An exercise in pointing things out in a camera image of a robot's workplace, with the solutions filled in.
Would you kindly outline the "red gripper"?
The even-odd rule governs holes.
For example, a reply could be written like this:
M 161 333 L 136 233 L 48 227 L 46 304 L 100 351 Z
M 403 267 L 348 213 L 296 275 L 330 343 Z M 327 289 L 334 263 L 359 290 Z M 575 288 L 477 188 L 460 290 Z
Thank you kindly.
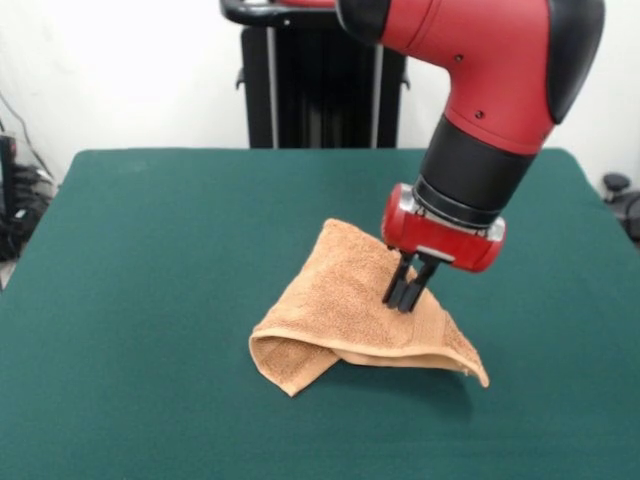
M 440 260 L 469 271 L 485 271 L 499 255 L 506 239 L 506 221 L 499 217 L 489 227 L 469 229 L 447 222 L 420 207 L 412 187 L 396 184 L 383 213 L 383 242 L 402 251 L 382 302 L 402 313 L 414 310 Z M 417 276 L 407 283 L 413 254 L 426 254 Z

